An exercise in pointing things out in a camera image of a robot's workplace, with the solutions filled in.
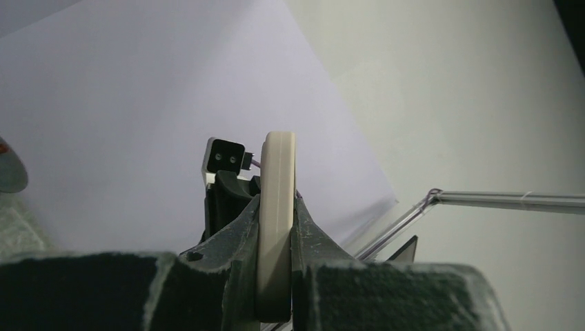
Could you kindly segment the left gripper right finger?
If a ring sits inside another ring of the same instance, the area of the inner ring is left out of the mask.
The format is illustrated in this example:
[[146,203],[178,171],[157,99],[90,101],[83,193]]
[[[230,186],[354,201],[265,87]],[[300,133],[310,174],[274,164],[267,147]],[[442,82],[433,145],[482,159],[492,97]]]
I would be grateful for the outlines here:
[[508,330],[497,296],[469,265],[359,261],[295,202],[290,233],[294,330]]

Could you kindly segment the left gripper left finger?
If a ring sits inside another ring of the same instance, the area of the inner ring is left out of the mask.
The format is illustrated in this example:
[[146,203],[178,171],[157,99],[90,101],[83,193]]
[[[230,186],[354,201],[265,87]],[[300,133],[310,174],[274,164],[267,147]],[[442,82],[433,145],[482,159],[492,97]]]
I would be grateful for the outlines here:
[[258,330],[254,198],[183,254],[21,254],[1,263],[2,330]]

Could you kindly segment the phone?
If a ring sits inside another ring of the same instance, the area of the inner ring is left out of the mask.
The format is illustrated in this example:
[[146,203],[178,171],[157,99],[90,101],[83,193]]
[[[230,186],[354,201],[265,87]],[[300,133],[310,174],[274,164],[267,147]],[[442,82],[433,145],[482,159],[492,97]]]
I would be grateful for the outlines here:
[[269,132],[262,145],[255,312],[262,323],[290,319],[291,251],[296,194],[296,137]]

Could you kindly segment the black filament spool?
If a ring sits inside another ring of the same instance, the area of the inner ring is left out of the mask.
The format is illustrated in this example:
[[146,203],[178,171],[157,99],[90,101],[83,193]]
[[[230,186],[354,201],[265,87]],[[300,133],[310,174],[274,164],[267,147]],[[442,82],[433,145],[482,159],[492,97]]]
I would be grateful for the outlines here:
[[28,173],[18,154],[1,138],[1,193],[18,193],[28,186]]

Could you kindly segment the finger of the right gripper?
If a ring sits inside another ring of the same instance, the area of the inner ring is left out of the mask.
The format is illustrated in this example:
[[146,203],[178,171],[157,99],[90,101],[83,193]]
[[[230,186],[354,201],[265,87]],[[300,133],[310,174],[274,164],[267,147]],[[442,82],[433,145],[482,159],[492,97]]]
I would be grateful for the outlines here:
[[234,221],[261,191],[259,176],[240,179],[234,172],[219,170],[206,186],[205,230],[201,242]]

